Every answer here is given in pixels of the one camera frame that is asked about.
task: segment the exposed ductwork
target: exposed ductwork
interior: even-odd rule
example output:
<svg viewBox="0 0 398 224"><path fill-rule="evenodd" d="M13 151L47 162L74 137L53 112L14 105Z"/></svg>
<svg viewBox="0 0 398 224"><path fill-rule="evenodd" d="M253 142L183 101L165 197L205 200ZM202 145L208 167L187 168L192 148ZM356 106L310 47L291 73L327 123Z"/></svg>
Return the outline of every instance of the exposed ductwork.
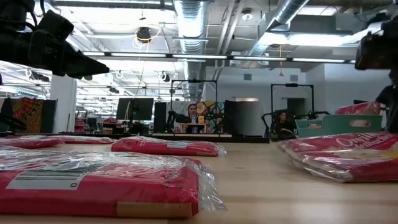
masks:
<svg viewBox="0 0 398 224"><path fill-rule="evenodd" d="M206 25L207 2L179 0L174 1L177 13L178 35L180 37L204 38ZM205 43L201 40L181 40L181 51L184 54L203 54L205 53ZM201 80L201 62L184 62L185 78ZM190 98L201 97L198 85L188 85Z"/></svg>
<svg viewBox="0 0 398 224"><path fill-rule="evenodd" d="M160 9L174 11L172 0L118 0L118 1L92 1L76 0L62 1L52 0L54 6L67 7L105 7L105 8L133 8L133 9Z"/></svg>
<svg viewBox="0 0 398 224"><path fill-rule="evenodd" d="M262 56L268 48L268 45L264 44L264 42L269 38L269 31L280 25L288 24L309 1L310 0L280 0L274 11L274 17L270 21L266 21L265 33L256 41L247 55Z"/></svg>

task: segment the ceiling light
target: ceiling light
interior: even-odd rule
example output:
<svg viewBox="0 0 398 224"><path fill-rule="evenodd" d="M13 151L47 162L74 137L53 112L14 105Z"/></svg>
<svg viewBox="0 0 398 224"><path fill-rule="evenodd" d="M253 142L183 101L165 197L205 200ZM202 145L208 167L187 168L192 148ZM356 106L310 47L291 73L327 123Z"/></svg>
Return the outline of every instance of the ceiling light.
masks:
<svg viewBox="0 0 398 224"><path fill-rule="evenodd" d="M279 57L250 57L250 56L234 56L234 60L256 60L256 61L276 61L285 62L287 58Z"/></svg>
<svg viewBox="0 0 398 224"><path fill-rule="evenodd" d="M272 45L272 44L286 44L287 38L284 34L274 34L271 32L265 32L259 39L261 45Z"/></svg>
<svg viewBox="0 0 398 224"><path fill-rule="evenodd" d="M202 42L208 42L209 39L207 38L197 38L197 37L173 37L173 40L195 40L195 41L202 41Z"/></svg>
<svg viewBox="0 0 398 224"><path fill-rule="evenodd" d="M145 54L145 53L111 53L114 57L166 57L166 54Z"/></svg>
<svg viewBox="0 0 398 224"><path fill-rule="evenodd" d="M105 56L104 52L83 52L86 56Z"/></svg>
<svg viewBox="0 0 398 224"><path fill-rule="evenodd" d="M173 58L200 58L200 59L226 59L227 56L222 55L189 55L189 54L174 54Z"/></svg>
<svg viewBox="0 0 398 224"><path fill-rule="evenodd" d="M294 62L344 63L340 59L293 58Z"/></svg>
<svg viewBox="0 0 398 224"><path fill-rule="evenodd" d="M344 43L345 37L330 34L294 34L287 44L301 46L338 47Z"/></svg>
<svg viewBox="0 0 398 224"><path fill-rule="evenodd" d="M170 81L170 76L169 76L169 74L167 74L167 73L165 73L165 72L162 72L162 73L159 75L159 78L160 78L161 80L163 80L163 82L166 82L166 83L168 83L168 82Z"/></svg>
<svg viewBox="0 0 398 224"><path fill-rule="evenodd" d="M248 20L251 20L253 18L253 15L251 14L251 8L244 8L242 10L242 14L243 14L242 19L244 21L248 21Z"/></svg>

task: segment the air duct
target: air duct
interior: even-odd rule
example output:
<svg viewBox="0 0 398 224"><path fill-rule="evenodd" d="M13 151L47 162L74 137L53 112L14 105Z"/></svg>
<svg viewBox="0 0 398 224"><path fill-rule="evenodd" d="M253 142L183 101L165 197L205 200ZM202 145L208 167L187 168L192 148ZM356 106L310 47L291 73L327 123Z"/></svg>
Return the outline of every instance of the air duct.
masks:
<svg viewBox="0 0 398 224"><path fill-rule="evenodd" d="M269 31L280 25L290 23L309 1L310 0L280 0L277 9L273 12L274 17L269 20L269 22L266 21L265 33L256 41L247 55L262 56L268 48L268 45L264 44L264 42L269 38Z"/></svg>
<svg viewBox="0 0 398 224"><path fill-rule="evenodd" d="M203 54L205 53L205 43L201 40L192 38L205 37L206 10L207 2L179 0L174 1L175 11L177 13L178 35L180 37L189 37L190 40L181 40L181 51L184 54ZM184 62L185 78L192 80L201 80L200 74L201 62ZM198 85L189 84L188 92L190 98L201 97L198 91Z"/></svg>

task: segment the man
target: man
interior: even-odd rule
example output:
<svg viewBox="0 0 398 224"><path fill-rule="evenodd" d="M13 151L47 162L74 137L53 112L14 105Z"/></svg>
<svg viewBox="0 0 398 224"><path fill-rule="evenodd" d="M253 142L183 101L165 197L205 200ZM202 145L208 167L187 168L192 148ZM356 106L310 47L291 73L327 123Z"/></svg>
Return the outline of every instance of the man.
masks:
<svg viewBox="0 0 398 224"><path fill-rule="evenodd" d="M389 77L391 85L385 87L376 100L389 108L386 129L398 133L398 68L391 69Z"/></svg>

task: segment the barcode label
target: barcode label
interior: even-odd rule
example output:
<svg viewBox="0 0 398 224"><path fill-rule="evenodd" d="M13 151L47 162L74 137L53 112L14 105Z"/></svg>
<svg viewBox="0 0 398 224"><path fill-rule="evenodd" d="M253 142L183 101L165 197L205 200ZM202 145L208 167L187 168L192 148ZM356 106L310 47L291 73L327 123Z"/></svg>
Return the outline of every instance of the barcode label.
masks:
<svg viewBox="0 0 398 224"><path fill-rule="evenodd" d="M6 189L17 190L77 190L85 175L103 167L93 164L68 170L32 169L20 173Z"/></svg>

